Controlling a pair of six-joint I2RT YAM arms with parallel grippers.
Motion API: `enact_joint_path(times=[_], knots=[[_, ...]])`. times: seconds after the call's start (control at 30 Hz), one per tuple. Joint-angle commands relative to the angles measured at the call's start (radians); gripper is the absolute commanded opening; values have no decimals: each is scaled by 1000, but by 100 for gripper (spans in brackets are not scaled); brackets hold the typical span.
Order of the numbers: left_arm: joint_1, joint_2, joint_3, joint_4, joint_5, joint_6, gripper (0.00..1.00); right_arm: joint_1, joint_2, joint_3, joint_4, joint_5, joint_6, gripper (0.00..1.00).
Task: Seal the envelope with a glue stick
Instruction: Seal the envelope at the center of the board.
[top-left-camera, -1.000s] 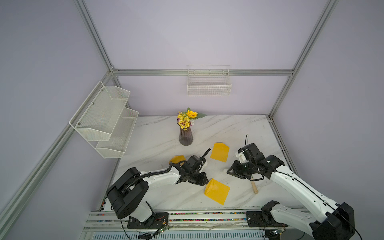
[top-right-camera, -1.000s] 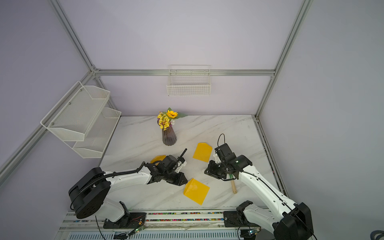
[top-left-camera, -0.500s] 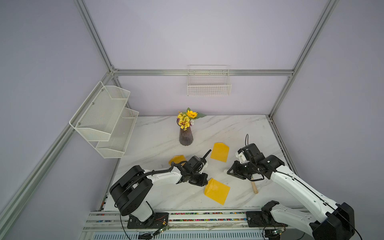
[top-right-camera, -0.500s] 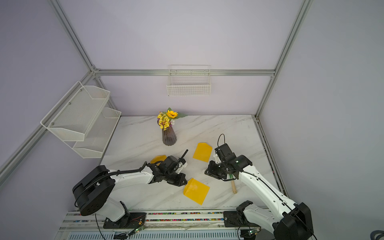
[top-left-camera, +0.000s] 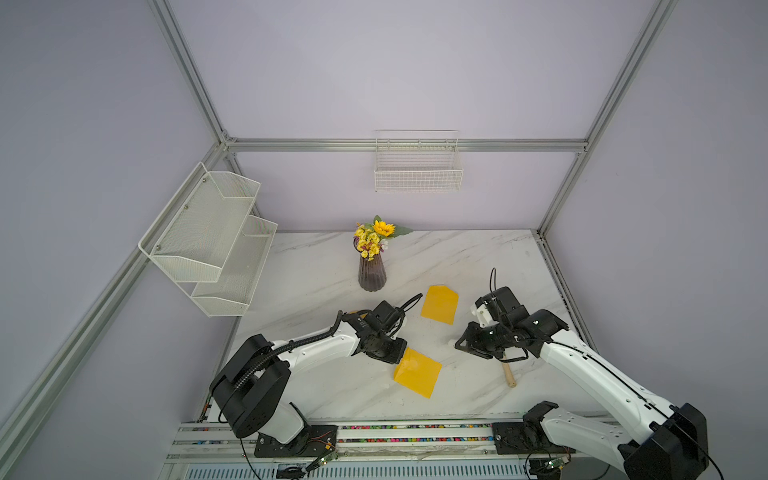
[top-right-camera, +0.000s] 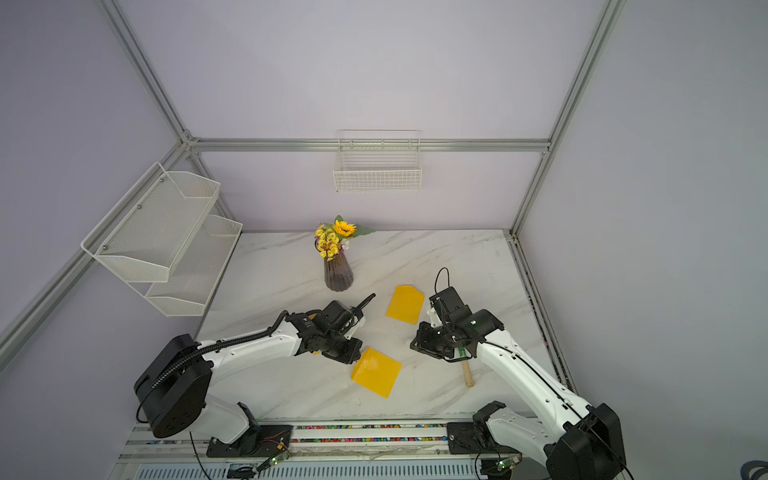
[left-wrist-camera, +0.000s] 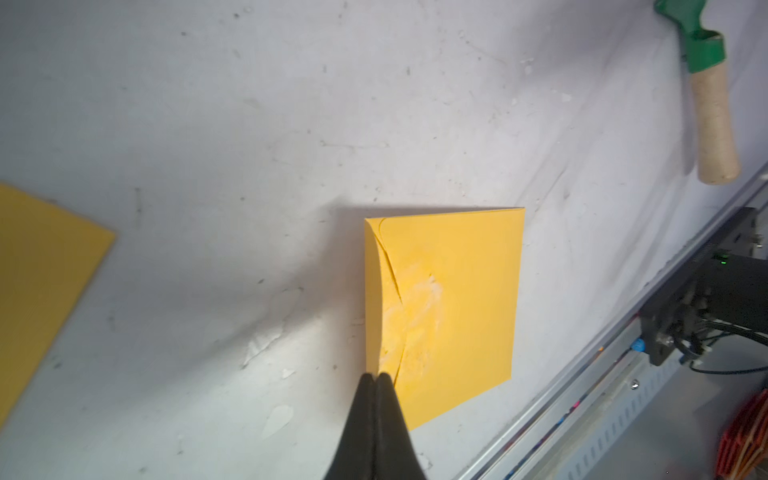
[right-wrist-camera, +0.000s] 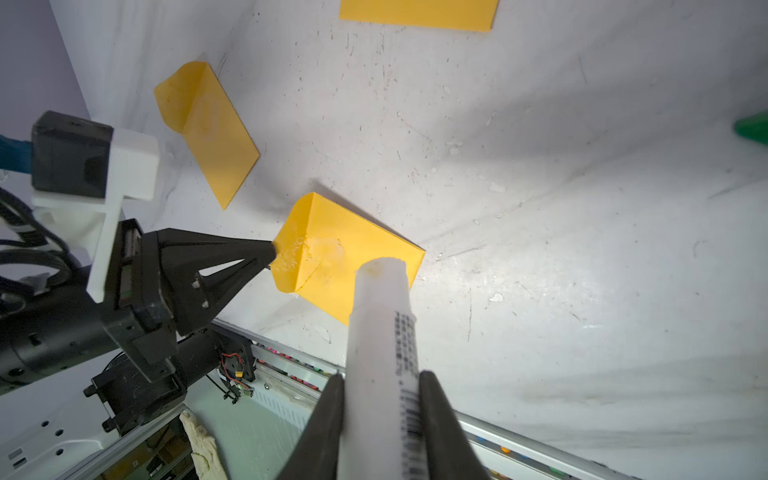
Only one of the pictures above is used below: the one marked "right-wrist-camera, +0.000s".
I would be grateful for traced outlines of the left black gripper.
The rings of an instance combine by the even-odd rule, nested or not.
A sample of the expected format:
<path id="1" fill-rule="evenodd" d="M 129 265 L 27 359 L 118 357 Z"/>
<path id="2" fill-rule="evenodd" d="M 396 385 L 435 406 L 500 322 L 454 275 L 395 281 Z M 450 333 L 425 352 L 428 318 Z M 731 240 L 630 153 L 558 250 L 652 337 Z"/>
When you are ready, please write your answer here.
<path id="1" fill-rule="evenodd" d="M 266 240 L 143 233 L 136 220 L 123 220 L 105 281 L 104 329 L 147 380 L 159 381 L 175 372 L 176 330 L 187 336 L 207 327 L 276 256 Z"/>

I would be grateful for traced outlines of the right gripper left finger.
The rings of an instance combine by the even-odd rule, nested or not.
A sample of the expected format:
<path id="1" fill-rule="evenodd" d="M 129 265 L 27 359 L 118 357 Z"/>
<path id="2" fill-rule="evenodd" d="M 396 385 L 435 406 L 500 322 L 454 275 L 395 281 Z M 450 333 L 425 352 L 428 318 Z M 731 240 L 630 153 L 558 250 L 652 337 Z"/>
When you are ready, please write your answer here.
<path id="1" fill-rule="evenodd" d="M 337 478 L 344 386 L 344 377 L 340 374 L 328 380 L 297 445 L 278 474 L 278 480 Z"/>

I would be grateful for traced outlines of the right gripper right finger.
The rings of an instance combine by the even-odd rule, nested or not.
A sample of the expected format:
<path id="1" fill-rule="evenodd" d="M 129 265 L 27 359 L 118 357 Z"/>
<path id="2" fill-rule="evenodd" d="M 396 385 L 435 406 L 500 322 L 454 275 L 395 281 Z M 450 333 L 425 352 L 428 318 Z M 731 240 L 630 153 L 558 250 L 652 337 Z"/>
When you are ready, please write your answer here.
<path id="1" fill-rule="evenodd" d="M 489 479 L 434 372 L 420 373 L 419 394 L 429 478 Z"/>

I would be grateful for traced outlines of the white glue stick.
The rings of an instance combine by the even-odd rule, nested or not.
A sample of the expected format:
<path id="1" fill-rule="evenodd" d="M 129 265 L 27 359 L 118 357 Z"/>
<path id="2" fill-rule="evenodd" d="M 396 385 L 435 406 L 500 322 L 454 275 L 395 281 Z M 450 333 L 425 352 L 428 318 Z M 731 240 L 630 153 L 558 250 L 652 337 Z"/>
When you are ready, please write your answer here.
<path id="1" fill-rule="evenodd" d="M 355 278 L 339 479 L 426 479 L 416 318 L 406 264 L 380 258 Z"/>

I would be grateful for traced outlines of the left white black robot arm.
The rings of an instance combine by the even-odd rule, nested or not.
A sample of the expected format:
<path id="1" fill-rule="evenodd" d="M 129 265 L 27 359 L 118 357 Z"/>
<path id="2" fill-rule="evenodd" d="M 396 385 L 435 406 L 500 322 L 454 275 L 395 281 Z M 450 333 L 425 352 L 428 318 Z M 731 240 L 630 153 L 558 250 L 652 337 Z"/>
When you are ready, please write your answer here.
<path id="1" fill-rule="evenodd" d="M 122 220 L 107 246 L 104 296 L 95 300 L 86 290 L 95 267 L 79 264 L 26 204 L 3 192 L 1 217 L 18 234 L 2 242 L 2 264 L 42 268 L 1 281 L 1 390 L 39 382 L 64 395 L 2 444 L 3 478 L 58 477 L 179 406 L 193 383 L 245 352 L 241 337 L 213 321 L 275 259 L 271 242 L 145 232 Z M 82 387 L 49 383 L 95 359 L 105 367 Z"/>

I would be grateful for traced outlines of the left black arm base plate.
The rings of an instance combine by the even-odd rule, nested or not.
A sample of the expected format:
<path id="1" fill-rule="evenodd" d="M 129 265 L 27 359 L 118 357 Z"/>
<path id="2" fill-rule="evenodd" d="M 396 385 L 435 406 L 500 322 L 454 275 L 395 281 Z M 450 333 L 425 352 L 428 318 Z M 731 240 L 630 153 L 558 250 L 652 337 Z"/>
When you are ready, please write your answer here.
<path id="1" fill-rule="evenodd" d="M 209 331 L 217 344 L 217 375 L 225 399 L 236 404 L 242 397 L 252 398 L 256 381 L 252 341 L 221 326 L 212 326 Z"/>

